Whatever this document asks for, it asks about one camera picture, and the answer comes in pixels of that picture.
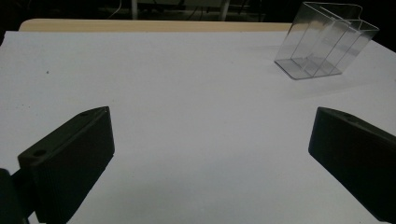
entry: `white table surface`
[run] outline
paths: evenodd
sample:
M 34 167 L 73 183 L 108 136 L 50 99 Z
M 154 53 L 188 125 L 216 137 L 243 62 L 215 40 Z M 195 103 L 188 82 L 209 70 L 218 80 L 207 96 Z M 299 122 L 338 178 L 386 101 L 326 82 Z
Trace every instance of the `white table surface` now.
M 371 42 L 294 81 L 273 63 L 285 35 L 7 33 L 0 167 L 109 105 L 116 154 L 70 223 L 378 223 L 308 143 L 318 106 L 396 134 L 396 54 Z

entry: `clear plastic box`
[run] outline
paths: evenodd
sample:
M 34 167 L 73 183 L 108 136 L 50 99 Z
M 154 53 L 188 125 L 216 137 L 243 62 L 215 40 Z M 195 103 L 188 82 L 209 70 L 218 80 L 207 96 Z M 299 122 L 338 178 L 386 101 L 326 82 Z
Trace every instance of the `clear plastic box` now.
M 293 79 L 342 74 L 378 32 L 350 4 L 303 2 L 275 63 Z

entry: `screw hole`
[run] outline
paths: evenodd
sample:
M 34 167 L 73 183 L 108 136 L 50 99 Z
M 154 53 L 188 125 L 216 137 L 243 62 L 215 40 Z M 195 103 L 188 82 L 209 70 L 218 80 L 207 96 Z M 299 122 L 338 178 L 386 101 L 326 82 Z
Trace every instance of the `screw hole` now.
M 40 157 L 40 156 L 43 156 L 43 155 L 46 154 L 46 153 L 47 153 L 46 150 L 44 150 L 44 149 L 39 149 L 39 150 L 37 150 L 35 153 L 33 153 L 33 155 L 34 155 L 35 157 Z

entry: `wooden table edge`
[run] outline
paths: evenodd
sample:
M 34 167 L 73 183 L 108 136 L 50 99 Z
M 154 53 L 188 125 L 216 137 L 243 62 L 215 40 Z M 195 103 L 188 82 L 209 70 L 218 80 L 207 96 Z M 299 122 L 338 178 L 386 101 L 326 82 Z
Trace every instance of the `wooden table edge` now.
M 290 23 L 233 21 L 114 21 L 32 19 L 24 32 L 263 32 L 288 31 Z

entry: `dark background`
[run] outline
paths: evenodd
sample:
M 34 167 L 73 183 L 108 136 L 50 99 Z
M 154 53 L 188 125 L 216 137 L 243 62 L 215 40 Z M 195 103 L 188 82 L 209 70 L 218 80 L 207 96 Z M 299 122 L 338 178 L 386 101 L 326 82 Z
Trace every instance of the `dark background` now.
M 131 2 L 122 0 L 123 7 Z M 244 0 L 232 0 L 242 5 Z M 292 22 L 302 0 L 250 0 L 246 1 L 248 11 L 260 13 L 261 21 Z M 396 1 L 394 0 L 324 0 L 313 2 L 350 3 L 363 7 L 361 18 L 379 28 L 374 41 L 396 51 Z M 4 32 L 17 31 L 21 23 L 33 18 L 105 19 L 98 8 L 107 5 L 117 7 L 119 0 L 0 0 L 0 43 Z

